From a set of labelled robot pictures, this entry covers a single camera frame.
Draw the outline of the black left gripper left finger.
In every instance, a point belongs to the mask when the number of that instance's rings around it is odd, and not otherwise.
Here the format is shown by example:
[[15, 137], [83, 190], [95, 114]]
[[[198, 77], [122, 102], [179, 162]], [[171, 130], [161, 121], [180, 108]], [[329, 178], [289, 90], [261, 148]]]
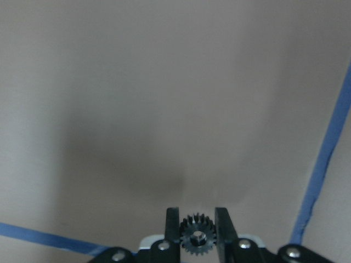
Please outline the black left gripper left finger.
[[180, 248], [180, 220], [178, 207], [170, 207], [166, 209], [164, 240]]

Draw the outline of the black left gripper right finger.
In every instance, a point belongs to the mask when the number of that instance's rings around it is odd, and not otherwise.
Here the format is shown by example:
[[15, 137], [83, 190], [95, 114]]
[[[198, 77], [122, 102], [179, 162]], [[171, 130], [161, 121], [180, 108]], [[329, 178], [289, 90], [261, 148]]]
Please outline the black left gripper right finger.
[[217, 248], [225, 248], [233, 245], [234, 242], [238, 239], [238, 235], [227, 208], [216, 207], [214, 214], [217, 235]]

